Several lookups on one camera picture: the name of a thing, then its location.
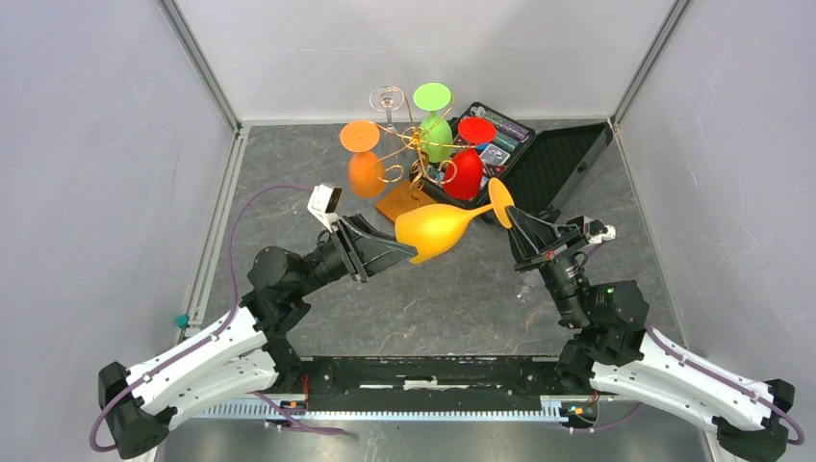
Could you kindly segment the yellow wine glass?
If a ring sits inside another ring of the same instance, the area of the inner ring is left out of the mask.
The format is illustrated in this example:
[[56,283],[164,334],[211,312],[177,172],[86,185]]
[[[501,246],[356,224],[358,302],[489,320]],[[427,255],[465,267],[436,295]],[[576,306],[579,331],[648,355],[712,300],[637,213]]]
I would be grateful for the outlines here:
[[489,180],[488,193],[489,202],[475,209],[431,204],[398,216],[395,220],[396,241],[417,251],[409,262],[418,265],[451,250],[462,239],[471,221],[488,212],[493,212],[499,223],[510,229],[508,208],[515,205],[511,193],[497,178]]

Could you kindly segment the red wine glass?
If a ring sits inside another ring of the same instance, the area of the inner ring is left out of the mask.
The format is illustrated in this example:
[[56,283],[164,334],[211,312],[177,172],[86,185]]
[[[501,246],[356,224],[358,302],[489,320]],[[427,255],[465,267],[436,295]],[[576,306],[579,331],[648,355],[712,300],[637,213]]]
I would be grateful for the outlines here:
[[475,146],[492,141],[497,129],[487,119],[471,116],[458,123],[457,132],[467,147],[452,157],[452,165],[445,171],[443,190],[455,199],[471,200],[479,194],[483,175],[483,163]]

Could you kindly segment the clear wine glass front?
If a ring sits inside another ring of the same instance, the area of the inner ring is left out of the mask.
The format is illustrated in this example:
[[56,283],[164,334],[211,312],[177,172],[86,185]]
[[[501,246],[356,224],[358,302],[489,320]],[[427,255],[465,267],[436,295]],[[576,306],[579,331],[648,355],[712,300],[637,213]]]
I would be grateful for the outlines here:
[[521,304],[533,304],[540,298],[543,280],[538,271],[531,270],[519,273],[519,279],[511,289],[513,300]]

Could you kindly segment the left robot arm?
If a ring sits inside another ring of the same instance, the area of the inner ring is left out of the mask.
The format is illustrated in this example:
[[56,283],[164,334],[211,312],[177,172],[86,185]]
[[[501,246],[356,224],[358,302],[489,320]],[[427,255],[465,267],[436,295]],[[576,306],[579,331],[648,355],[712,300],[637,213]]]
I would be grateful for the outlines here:
[[130,367],[112,362],[99,371],[91,448],[132,459],[214,404],[272,386],[294,390],[302,362],[287,334],[311,308],[305,296],[346,276],[367,281],[417,254],[360,215],[334,217],[304,256],[279,246],[261,249],[247,275],[250,291],[225,315],[152,359]]

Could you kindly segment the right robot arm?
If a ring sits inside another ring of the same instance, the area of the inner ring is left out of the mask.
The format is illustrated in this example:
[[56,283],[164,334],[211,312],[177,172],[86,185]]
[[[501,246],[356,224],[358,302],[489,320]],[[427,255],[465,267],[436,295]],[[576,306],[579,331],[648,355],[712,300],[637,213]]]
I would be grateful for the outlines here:
[[515,206],[498,213],[507,229],[515,269],[538,273],[559,323],[574,330],[556,363],[556,381],[569,393],[598,391],[632,398],[715,436],[745,461],[777,461],[805,441],[789,415],[795,387],[756,380],[719,367],[649,324],[650,306],[634,280],[592,284],[585,266],[593,249],[616,229],[600,220],[557,224]]

